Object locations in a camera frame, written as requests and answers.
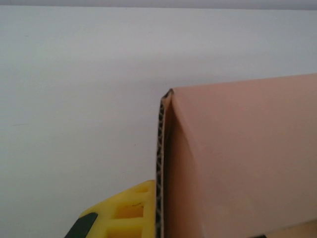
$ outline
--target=black rubber part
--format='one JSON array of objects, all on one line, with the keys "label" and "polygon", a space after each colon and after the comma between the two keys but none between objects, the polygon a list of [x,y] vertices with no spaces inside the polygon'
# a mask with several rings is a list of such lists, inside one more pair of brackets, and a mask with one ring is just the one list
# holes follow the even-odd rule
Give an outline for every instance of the black rubber part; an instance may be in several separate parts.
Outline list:
[{"label": "black rubber part", "polygon": [[97,216],[97,213],[92,212],[81,218],[78,218],[78,220],[69,230],[65,238],[86,238]]}]

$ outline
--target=yellow object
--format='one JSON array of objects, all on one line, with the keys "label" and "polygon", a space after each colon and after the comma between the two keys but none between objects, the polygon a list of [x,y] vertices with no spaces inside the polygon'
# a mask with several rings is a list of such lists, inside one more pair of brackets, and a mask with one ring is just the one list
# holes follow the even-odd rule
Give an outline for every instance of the yellow object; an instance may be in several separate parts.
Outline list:
[{"label": "yellow object", "polygon": [[86,238],[154,238],[155,181],[150,180],[89,208],[98,216]]}]

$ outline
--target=cardboard edge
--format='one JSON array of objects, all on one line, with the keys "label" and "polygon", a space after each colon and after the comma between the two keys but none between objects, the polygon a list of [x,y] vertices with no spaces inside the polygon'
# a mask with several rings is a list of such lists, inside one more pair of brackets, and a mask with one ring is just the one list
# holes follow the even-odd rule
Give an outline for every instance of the cardboard edge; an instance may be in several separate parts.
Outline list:
[{"label": "cardboard edge", "polygon": [[164,237],[164,206],[163,206],[163,168],[165,139],[170,125],[166,123],[166,112],[171,105],[173,89],[170,89],[161,99],[158,115],[158,144],[156,159],[156,212],[155,212],[155,238]]}]

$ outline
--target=white wall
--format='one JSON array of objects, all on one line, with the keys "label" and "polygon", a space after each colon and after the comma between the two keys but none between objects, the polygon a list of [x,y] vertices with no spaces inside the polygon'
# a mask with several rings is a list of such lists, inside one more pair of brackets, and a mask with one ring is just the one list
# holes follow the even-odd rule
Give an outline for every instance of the white wall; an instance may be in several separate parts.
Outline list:
[{"label": "white wall", "polygon": [[241,9],[317,9],[317,0],[0,0],[0,4]]}]

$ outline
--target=cardboard box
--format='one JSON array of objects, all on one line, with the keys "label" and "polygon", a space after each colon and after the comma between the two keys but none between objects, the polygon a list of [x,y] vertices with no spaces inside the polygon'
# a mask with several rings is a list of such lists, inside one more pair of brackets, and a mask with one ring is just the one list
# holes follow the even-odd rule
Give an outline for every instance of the cardboard box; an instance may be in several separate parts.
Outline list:
[{"label": "cardboard box", "polygon": [[158,128],[156,238],[317,238],[278,231],[317,219],[317,74],[171,89]]}]

